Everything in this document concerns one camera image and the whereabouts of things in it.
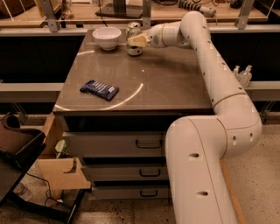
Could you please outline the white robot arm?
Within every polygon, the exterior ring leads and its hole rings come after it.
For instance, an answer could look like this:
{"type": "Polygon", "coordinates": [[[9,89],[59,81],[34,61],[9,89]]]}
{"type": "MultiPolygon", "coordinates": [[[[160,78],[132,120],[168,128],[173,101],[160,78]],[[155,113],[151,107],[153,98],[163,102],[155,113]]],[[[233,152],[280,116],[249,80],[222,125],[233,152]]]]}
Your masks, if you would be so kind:
{"type": "Polygon", "coordinates": [[[163,48],[186,42],[196,53],[213,115],[181,117],[165,138],[165,155],[177,224],[238,224],[220,160],[250,150],[262,121],[250,97],[211,41],[205,17],[158,24],[128,39],[131,46],[163,48]]]}

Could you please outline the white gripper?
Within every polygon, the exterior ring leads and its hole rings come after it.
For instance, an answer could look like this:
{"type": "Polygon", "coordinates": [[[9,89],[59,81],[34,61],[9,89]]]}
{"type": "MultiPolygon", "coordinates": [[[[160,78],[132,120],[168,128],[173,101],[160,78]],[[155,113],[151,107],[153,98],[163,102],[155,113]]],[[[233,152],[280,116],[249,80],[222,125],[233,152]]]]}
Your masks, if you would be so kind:
{"type": "Polygon", "coordinates": [[[128,38],[127,42],[130,46],[146,47],[149,43],[155,48],[164,48],[163,29],[164,24],[157,24],[146,31],[146,34],[141,33],[128,38]]]}

